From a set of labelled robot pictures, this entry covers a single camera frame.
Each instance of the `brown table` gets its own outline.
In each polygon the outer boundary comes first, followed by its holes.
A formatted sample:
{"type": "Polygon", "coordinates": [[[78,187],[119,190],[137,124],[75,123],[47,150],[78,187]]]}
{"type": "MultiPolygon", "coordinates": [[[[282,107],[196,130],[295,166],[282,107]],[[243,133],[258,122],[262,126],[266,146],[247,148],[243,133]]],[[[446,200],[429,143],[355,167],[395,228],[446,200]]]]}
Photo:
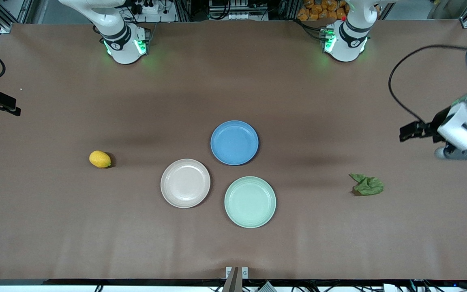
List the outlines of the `brown table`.
{"type": "MultiPolygon", "coordinates": [[[[294,23],[161,24],[150,55],[119,65],[91,26],[15,25],[0,39],[0,279],[467,279],[467,161],[440,161],[428,139],[400,144],[413,118],[393,101],[393,65],[427,44],[467,45],[456,20],[378,22],[352,63],[322,54],[294,23]],[[209,148],[226,120],[252,124],[258,155],[226,166],[209,148]],[[88,161],[100,149],[116,166],[88,161]],[[159,181],[173,161],[201,161],[206,200],[178,209],[159,181]],[[377,176],[351,193],[350,172],[377,176]],[[242,176],[275,189],[265,226],[232,223],[224,193],[242,176]]],[[[433,50],[394,77],[430,120],[467,92],[463,52],[433,50]]]]}

